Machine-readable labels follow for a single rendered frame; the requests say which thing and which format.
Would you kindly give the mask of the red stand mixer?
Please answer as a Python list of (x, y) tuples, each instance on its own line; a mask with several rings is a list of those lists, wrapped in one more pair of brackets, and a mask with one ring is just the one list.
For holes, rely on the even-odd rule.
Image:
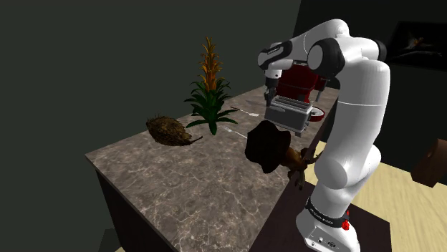
[(318, 97), (324, 91), (328, 80), (314, 74), (307, 66), (294, 64), (290, 69), (283, 70), (276, 88), (276, 96), (310, 103), (312, 90), (317, 90)]

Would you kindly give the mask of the silver toaster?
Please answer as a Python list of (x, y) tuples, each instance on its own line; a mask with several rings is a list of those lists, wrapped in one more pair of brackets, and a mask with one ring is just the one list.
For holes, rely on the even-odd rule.
[(310, 103), (277, 95), (266, 108), (264, 119), (301, 137), (309, 125), (312, 109)]

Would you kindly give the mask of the white spoon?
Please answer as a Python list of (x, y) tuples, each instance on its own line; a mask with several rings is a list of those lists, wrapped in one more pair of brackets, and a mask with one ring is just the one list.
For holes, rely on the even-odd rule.
[(246, 114), (248, 114), (249, 116), (252, 116), (252, 117), (258, 117), (258, 116), (259, 116), (259, 114), (257, 114), (257, 113), (247, 112), (247, 111), (242, 110), (242, 109), (239, 109), (239, 108), (237, 108), (237, 107), (232, 107), (232, 106), (230, 106), (230, 108), (231, 108), (231, 109), (234, 109), (234, 110), (238, 110), (238, 111), (240, 111), (240, 112), (244, 112), (244, 113), (246, 113)]

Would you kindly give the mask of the white fork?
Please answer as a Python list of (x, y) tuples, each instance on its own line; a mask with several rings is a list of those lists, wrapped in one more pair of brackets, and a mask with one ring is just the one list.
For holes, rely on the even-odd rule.
[(223, 126), (223, 129), (225, 129), (225, 130), (228, 131), (228, 132), (232, 132), (232, 133), (234, 133), (234, 134), (237, 134), (237, 135), (239, 135), (239, 136), (241, 136), (241, 137), (243, 137), (243, 138), (245, 138), (245, 139), (248, 139), (247, 136), (245, 136), (245, 135), (243, 135), (243, 134), (241, 134), (241, 133), (239, 133), (239, 132), (237, 132), (237, 131), (234, 131), (234, 130), (230, 129), (230, 128), (228, 128), (227, 126)]

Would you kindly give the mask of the dark brown tree figure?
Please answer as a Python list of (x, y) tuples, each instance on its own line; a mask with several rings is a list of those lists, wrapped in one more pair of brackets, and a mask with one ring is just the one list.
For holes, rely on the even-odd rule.
[(248, 132), (244, 154), (249, 161), (259, 164), (265, 174), (272, 173), (280, 165), (287, 167), (287, 177), (291, 180), (297, 174), (294, 185), (302, 190), (304, 171), (308, 165), (316, 163), (322, 153), (316, 157), (306, 157), (307, 154), (313, 155), (314, 150), (304, 147), (296, 151), (290, 146), (291, 139), (290, 131), (279, 130), (274, 123), (263, 120)]

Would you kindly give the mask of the green plant with orange flower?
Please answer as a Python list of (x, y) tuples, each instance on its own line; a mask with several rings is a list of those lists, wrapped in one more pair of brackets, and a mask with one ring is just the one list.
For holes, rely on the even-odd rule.
[(194, 127), (196, 125), (208, 125), (212, 135), (217, 133), (218, 122), (229, 122), (237, 125), (238, 122), (229, 118), (229, 115), (236, 112), (235, 109), (222, 110), (225, 101), (231, 96), (228, 95), (224, 89), (229, 88), (230, 82), (223, 77), (217, 77), (217, 74), (222, 70), (222, 62), (219, 59), (219, 54), (215, 52), (216, 44), (213, 43), (211, 37), (206, 37), (206, 44), (202, 44), (205, 52), (201, 53), (200, 69), (203, 74), (200, 74), (200, 82), (192, 82), (196, 86), (191, 91), (191, 97), (184, 100), (190, 102), (193, 107), (191, 115), (199, 117), (186, 125), (186, 128)]

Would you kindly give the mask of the brown spiky husk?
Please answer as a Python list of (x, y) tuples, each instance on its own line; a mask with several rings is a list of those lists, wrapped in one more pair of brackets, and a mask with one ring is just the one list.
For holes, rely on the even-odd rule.
[(148, 118), (145, 123), (152, 138), (161, 145), (186, 146), (202, 139), (192, 140), (186, 128), (177, 120), (167, 116)]

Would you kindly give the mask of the marble top dark counter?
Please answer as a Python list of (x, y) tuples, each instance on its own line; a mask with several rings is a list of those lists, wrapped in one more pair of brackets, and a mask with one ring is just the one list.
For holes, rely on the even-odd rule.
[(244, 154), (265, 113), (263, 87), (235, 96), (240, 111), (212, 135), (186, 128), (191, 145), (170, 147), (142, 132), (87, 154), (125, 252), (249, 252), (288, 183), (287, 169), (265, 174)]

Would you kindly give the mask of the dark robot stand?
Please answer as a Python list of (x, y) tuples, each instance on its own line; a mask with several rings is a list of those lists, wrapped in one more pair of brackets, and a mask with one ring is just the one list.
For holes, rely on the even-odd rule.
[[(305, 245), (296, 227), (296, 217), (313, 190), (311, 183), (302, 190), (288, 183), (249, 252), (315, 252)], [(392, 252), (389, 222), (353, 204), (348, 210), (361, 252)]]

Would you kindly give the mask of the brown box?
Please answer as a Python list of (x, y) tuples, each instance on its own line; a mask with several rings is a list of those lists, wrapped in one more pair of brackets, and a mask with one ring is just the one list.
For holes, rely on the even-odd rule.
[(447, 141), (437, 139), (411, 171), (413, 181), (433, 188), (447, 174)]

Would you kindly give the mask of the dark wall picture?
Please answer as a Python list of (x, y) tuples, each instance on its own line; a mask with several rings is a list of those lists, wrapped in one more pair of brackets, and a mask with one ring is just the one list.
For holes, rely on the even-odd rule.
[(399, 21), (386, 61), (447, 72), (447, 22)]

